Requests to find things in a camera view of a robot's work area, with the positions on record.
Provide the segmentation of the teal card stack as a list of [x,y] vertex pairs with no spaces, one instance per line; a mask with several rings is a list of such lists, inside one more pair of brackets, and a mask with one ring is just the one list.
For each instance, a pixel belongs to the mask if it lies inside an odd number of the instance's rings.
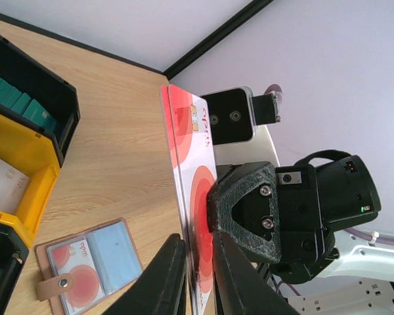
[[20,92],[1,77],[0,105],[44,129],[55,131],[57,127],[56,120],[36,99],[31,98],[27,93]]

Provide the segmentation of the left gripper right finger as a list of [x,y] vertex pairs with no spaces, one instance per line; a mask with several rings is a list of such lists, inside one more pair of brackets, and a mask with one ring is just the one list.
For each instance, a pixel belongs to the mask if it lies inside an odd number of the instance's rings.
[[213,272],[216,314],[297,314],[224,232],[213,233]]

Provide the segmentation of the black enclosure frame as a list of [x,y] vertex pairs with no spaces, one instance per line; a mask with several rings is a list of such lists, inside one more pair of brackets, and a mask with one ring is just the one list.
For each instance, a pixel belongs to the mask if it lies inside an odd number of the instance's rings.
[[0,1],[0,18],[163,72],[268,1]]

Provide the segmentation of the red white card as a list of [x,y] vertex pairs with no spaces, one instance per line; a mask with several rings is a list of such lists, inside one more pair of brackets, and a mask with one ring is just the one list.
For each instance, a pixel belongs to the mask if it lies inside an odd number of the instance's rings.
[[105,292],[84,236],[47,248],[55,276],[71,275],[73,285],[60,296],[66,314],[80,314],[105,297]]
[[216,183],[207,102],[176,85],[161,88],[167,145],[186,241],[193,314],[203,314],[213,289],[213,238],[207,197]]

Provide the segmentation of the yellow bin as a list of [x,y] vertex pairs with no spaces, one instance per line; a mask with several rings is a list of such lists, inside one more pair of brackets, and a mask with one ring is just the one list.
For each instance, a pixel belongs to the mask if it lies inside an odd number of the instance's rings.
[[0,223],[10,226],[31,248],[49,196],[60,174],[53,142],[0,112],[0,158],[30,178],[15,214],[0,211]]

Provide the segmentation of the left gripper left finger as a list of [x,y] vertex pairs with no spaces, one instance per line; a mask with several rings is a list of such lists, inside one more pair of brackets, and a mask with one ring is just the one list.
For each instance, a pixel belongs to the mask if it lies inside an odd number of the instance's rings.
[[166,239],[137,281],[104,313],[186,313],[186,248],[179,234]]

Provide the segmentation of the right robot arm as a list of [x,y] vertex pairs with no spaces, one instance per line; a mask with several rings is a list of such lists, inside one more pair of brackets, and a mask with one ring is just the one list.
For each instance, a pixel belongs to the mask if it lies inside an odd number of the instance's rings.
[[218,314],[394,314],[394,238],[363,160],[221,163],[208,195]]

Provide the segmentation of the white pink card stack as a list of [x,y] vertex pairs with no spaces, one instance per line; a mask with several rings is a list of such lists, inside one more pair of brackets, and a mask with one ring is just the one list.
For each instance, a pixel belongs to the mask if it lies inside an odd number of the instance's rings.
[[0,159],[0,211],[14,215],[30,178]]

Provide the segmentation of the black bin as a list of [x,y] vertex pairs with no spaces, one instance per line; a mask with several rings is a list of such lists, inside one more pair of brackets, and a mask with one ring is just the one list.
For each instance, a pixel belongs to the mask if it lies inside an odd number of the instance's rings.
[[0,223],[0,314],[4,314],[29,249],[10,226]]
[[1,104],[0,114],[50,139],[63,165],[81,119],[76,88],[1,35],[0,78],[38,101],[56,121],[56,129],[41,127]]

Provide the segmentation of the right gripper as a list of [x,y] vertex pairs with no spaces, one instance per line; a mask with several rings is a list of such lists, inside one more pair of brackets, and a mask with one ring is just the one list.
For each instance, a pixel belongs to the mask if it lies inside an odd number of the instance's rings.
[[309,282],[327,266],[335,238],[323,221],[312,165],[275,172],[259,161],[216,171],[207,205],[211,233],[227,233],[251,262],[274,264],[272,273],[289,284]]

